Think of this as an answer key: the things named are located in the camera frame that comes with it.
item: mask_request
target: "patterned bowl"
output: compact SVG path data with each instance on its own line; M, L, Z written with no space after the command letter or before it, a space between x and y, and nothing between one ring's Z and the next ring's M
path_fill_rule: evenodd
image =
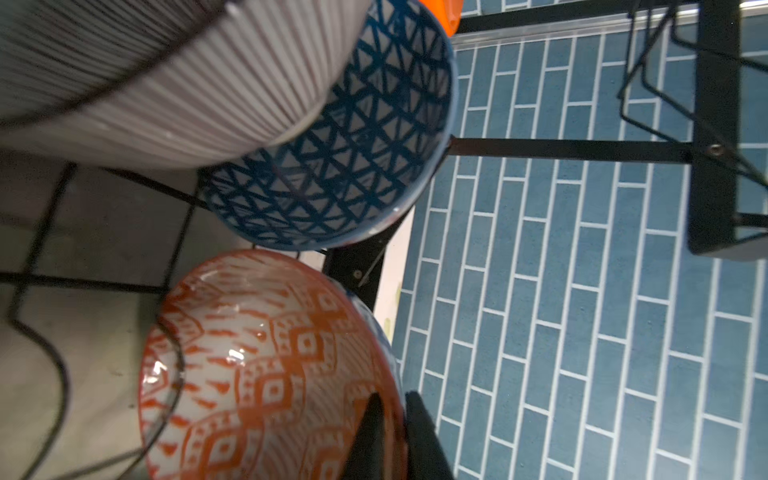
M378 392L385 478L405 478L394 358L354 300L321 273L264 250L228 253L187 275L161 310L186 372L177 408L147 456L151 477L337 478ZM145 442L176 392L176 362L153 328L141 369Z
M355 243L413 205L434 174L458 103L450 41L418 2L375 0L312 127L208 169L210 209L275 250Z
M281 144L323 108L369 6L4 4L0 145L112 167L184 168Z

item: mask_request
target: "bowl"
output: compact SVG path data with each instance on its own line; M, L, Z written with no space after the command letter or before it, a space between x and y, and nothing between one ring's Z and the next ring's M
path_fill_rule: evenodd
M435 173L457 81L448 36L426 7L375 0L312 127L207 169L211 211L274 250L339 247L384 230Z
M264 250L227 253L184 277L161 309L185 382L147 454L152 479L338 478L377 392L385 478L403 480L402 392L388 343L358 308L321 273ZM174 348L154 327L140 379L145 442L177 393L176 375Z
M306 130L370 6L24 3L0 38L0 146L122 168L210 165Z

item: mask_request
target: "screw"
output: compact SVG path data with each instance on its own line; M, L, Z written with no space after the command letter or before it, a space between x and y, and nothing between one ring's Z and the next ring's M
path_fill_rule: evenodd
M720 144L711 144L707 148L707 153L713 155L714 157L719 157L725 153L725 147Z

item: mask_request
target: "blue bowl rim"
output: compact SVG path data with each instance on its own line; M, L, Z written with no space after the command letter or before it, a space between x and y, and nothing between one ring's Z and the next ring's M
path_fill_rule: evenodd
M309 241L306 243L284 245L280 243L267 243L264 240L258 240L256 237L249 235L245 230L236 228L221 214L219 214L218 209L214 208L214 203L211 201L210 189L204 188L203 196L206 203L210 206L210 211L219 217L219 219L239 237L244 238L245 240L248 240L249 242L260 247L286 252L329 249L358 243L384 231L387 227L395 223L397 219L399 219L402 215L405 215L408 212L408 209L416 203L416 201L419 199L419 196L423 193L424 189L426 189L427 185L432 180L432 177L437 171L437 167L440 164L440 160L442 159L443 154L446 153L445 149L448 147L448 142L451 140L452 134L450 133L450 130L452 129L453 122L456 119L456 112L458 110L458 65L456 63L456 52L453 49L451 38L445 33L445 29L442 27L442 25L440 25L438 19L428 8L419 2L419 0L383 1L391 2L393 4L400 2L403 4L415 4L421 9L422 12L426 11L429 18L432 20L432 26L435 28L435 30L438 31L439 35L442 37L443 41L449 49L448 62L451 66L451 99L448 109L448 119L445 122L445 129L441 133L442 138L435 147L435 151L432 152L432 156L424 163L424 168L422 169L419 176L408 187L406 187L406 191L403 192L400 198L397 199L394 204L390 205L389 208L383 210L377 217L364 220L357 227L354 227L350 231L331 237L324 241Z

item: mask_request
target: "blue and white patterned bowl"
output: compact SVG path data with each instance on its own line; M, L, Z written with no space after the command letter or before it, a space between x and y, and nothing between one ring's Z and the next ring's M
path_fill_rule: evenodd
M450 41L419 2L374 0L320 117L299 137L207 171L210 209L277 250L355 243L416 201L458 103Z

